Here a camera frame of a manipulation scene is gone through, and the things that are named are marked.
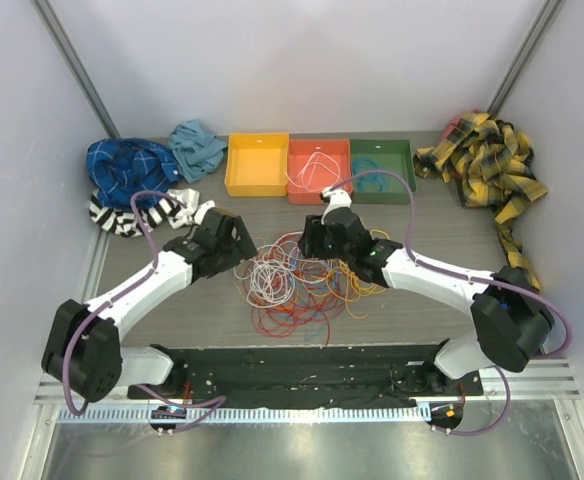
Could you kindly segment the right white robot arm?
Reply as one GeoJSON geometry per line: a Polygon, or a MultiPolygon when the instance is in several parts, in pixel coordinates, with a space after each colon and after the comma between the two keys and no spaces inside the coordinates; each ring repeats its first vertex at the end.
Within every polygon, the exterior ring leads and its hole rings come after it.
{"type": "Polygon", "coordinates": [[[521,271],[481,273],[409,254],[399,242],[373,238],[346,207],[307,216],[299,248],[309,259],[345,262],[366,283],[425,296],[472,319],[472,332],[443,341],[427,362],[423,380],[437,395],[475,370],[522,372],[554,326],[521,271]]]}

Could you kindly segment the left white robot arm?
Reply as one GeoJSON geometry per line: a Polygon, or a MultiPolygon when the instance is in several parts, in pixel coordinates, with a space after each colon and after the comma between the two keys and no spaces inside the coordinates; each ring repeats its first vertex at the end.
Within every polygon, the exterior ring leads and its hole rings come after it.
{"type": "Polygon", "coordinates": [[[212,207],[191,237],[177,237],[152,262],[112,290],[85,303],[61,304],[41,366],[61,383],[67,406],[75,396],[96,403],[117,387],[151,386],[162,398],[177,397],[185,368],[167,348],[124,348],[122,340],[154,308],[199,279],[212,278],[253,258],[256,247],[243,219],[212,207]]]}

